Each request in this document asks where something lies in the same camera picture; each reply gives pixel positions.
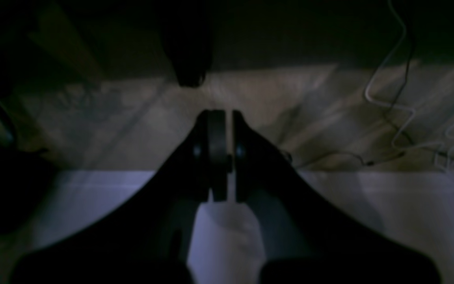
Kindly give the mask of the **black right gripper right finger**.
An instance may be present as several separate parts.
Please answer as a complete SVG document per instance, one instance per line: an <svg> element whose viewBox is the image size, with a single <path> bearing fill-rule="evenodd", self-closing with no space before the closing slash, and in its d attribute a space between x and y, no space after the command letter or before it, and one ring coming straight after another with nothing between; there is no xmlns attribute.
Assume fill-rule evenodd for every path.
<svg viewBox="0 0 454 284"><path fill-rule="evenodd" d="M439 284L424 254L323 198L279 149L233 111L236 201L256 216L266 255L260 284Z"/></svg>

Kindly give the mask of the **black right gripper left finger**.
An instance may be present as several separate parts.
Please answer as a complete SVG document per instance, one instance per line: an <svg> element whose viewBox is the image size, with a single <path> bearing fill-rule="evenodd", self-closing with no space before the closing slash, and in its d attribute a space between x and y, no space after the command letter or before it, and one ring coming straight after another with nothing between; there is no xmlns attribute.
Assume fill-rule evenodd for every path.
<svg viewBox="0 0 454 284"><path fill-rule="evenodd" d="M202 111L160 169L119 208L21 258L12 284L193 284L187 267L200 204L227 199L226 114Z"/></svg>

